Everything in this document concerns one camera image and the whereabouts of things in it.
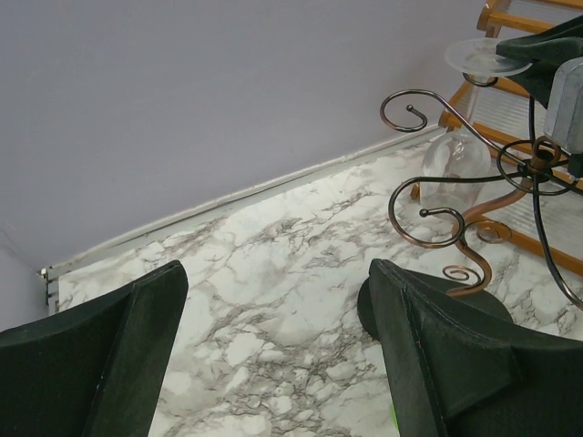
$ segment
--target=white marble tile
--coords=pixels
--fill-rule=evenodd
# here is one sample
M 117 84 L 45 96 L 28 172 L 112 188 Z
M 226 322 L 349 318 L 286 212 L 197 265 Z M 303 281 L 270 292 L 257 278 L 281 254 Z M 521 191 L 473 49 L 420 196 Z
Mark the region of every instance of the white marble tile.
M 357 320 L 356 293 L 374 258 L 435 275 L 446 261 L 469 265 L 453 248 L 409 245 L 388 222 L 390 193 L 419 173 L 426 146 L 69 273 L 59 281 L 60 308 L 179 259 L 189 297 L 150 435 L 396 436 L 381 349 Z M 447 235 L 449 226 L 418 209 L 405 194 L 398 215 L 415 235 Z M 489 289 L 516 322 L 583 339 L 583 318 L 541 259 L 468 241 L 491 261 Z

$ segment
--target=lavender wall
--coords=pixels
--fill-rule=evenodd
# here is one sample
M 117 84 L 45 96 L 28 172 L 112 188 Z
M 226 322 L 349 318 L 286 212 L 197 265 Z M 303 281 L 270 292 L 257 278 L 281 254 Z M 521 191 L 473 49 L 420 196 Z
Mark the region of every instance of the lavender wall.
M 0 232 L 40 269 L 386 139 L 388 93 L 459 85 L 483 3 L 5 0 Z

